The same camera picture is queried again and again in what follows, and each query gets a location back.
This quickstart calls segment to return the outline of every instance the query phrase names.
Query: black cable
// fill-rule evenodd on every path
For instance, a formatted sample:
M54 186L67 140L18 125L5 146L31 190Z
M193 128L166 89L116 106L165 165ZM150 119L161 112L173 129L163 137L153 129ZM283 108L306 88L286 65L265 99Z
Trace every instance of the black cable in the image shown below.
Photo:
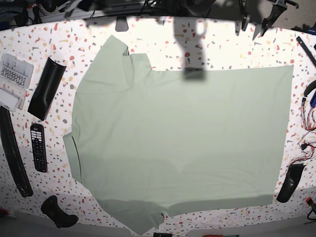
M143 10L144 10L144 7L146 6L146 2L147 2L147 0L145 0L144 1L144 4L143 4L143 6L142 6L142 8L140 9L140 12L139 12L139 16L143 13Z
M92 18L94 16L95 10L93 10L93 13L91 14L91 16L89 18Z
M1 12L0 15L2 14L6 14L6 13L15 13L15 14L21 14L20 12L18 11L5 11L5 12Z
M9 25L10 27L13 26L13 27L23 27L23 26L18 26L18 25Z
M33 23L34 25L36 25L36 22L35 22L31 17L29 17L29 20L31 20L32 23Z
M152 7L152 5L156 2L157 0L153 0L152 3L149 5L149 0L146 1L146 5L149 9L152 9L152 10L160 10L160 11L164 11L166 13L168 13L169 15L172 15L173 13L172 12L169 12L165 9L162 9L162 8L158 8L158 7Z
M310 215L313 213L313 210L311 210L308 215L307 215L307 219L310 220L310 221L316 221L316 218L313 219L313 218L310 218Z
M207 15L205 16L205 18L208 17L208 15L211 13L211 10L212 10L212 7L209 8L209 10L208 10Z

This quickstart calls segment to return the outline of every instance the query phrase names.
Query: light green t-shirt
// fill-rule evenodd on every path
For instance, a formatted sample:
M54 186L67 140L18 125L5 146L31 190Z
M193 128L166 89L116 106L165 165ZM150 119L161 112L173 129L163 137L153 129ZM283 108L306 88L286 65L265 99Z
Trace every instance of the light green t-shirt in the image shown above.
M140 235L162 214L271 204L292 71L157 72L110 37L76 92L72 176Z

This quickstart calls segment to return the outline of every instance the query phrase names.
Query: black handle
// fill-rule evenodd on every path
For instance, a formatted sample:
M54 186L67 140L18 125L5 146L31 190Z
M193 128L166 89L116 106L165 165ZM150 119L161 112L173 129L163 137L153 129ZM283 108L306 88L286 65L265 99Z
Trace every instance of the black handle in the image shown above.
M30 114L45 120L65 69L66 66L61 66L48 58L31 99L28 109Z
M23 197L33 195L28 176L21 159L18 144L16 143L14 130L9 110L0 106L0 135L4 154L13 177L13 180Z
M301 39L301 37L297 37L296 40L298 41L300 46L303 48L303 50L306 52L308 58L311 60L311 62L313 63L313 65L316 68L316 60L315 60L314 56L312 55L312 53L307 48L307 46L305 45L304 41Z
M55 195L46 199L41 205L40 209L53 222L55 222L58 228L67 228L73 226L78 221L78 217L76 215L68 215L62 209L60 209L57 203L57 197Z
M293 164L289 167L289 170L286 173L286 178L282 185L280 193L278 194L276 198L279 202L285 203L290 200L298 183L301 180L304 167L305 165L303 164Z

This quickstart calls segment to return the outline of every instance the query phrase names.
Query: speckled white tabletop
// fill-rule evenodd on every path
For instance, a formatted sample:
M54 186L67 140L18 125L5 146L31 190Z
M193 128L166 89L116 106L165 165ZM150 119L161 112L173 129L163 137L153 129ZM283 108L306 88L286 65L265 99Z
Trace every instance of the speckled white tabletop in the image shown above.
M291 200L279 203L276 196L285 179L286 166L301 154L297 143L306 133L301 127L301 99L306 86L314 80L316 69L298 45L300 36L312 48L316 36L273 28L264 37L252 40L254 25L235 35L235 23L196 18L129 17L127 32L115 31L115 18L64 21L34 25L0 32L0 52L10 53L34 65L34 72L23 110L11 113L11 119L31 186L32 197L21 197L0 148L0 207L14 214L21 211L44 216L40 206L50 195L57 195L60 207L75 214L79 222L91 225L126 228L101 209L89 190L72 178L63 135L71 131L72 108L76 89L95 55L110 35L129 47L130 53L147 53L154 70L180 71L184 67L206 70L232 70L294 65L289 123L276 195L271 205L228 210L206 210L175 217L165 216L159 230L184 236L193 229L213 229L259 224L306 215L305 199L315 198L316 160L306 162L301 182ZM27 112L30 99L48 57L67 65L46 121ZM45 127L48 172L34 168L30 126ZM310 134L308 141L315 138Z

